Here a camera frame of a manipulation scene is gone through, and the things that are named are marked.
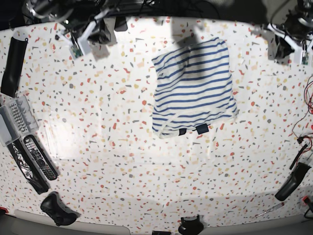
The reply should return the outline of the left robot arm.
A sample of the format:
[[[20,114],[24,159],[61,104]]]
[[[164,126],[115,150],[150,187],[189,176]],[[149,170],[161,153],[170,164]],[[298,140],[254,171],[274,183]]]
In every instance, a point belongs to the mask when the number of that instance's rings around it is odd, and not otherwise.
[[[273,19],[286,5],[284,1],[272,14],[267,24],[256,27],[252,33],[268,41],[268,58],[277,63],[291,59],[305,66],[313,65],[313,2],[298,0],[294,9],[288,10],[286,20],[274,24]]]

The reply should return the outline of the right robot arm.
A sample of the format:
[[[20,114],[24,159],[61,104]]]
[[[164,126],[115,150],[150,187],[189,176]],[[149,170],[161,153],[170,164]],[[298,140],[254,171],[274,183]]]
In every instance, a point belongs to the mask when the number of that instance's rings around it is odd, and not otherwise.
[[[118,8],[105,0],[28,0],[26,8],[35,18],[64,27],[55,39],[68,44],[73,58],[91,53],[90,43],[105,45],[112,41],[105,18]]]

